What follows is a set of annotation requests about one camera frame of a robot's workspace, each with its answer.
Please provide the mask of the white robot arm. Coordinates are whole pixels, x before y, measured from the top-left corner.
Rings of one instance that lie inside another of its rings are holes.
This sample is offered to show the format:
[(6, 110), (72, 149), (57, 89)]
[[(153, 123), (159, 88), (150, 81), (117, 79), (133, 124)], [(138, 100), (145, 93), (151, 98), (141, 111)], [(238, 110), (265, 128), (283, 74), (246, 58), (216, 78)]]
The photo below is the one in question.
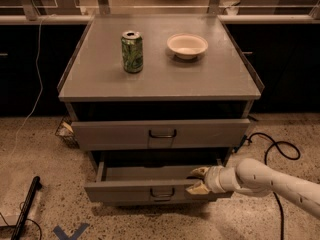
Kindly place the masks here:
[(320, 218), (319, 184), (273, 170), (258, 160), (246, 158), (233, 167), (200, 167), (191, 175), (199, 179), (186, 189), (191, 195), (236, 192), (263, 197), (274, 192)]

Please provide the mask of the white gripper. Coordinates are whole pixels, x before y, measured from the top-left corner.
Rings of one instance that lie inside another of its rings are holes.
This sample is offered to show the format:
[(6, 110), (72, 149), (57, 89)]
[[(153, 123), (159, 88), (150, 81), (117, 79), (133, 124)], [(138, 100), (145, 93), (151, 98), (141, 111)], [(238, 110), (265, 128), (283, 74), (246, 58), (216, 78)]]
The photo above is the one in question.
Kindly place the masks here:
[(207, 195), (209, 192), (225, 193), (226, 190), (220, 183), (221, 166), (199, 167), (191, 171), (191, 175), (196, 178), (204, 178), (204, 183), (199, 181), (188, 187), (186, 191), (191, 195)]

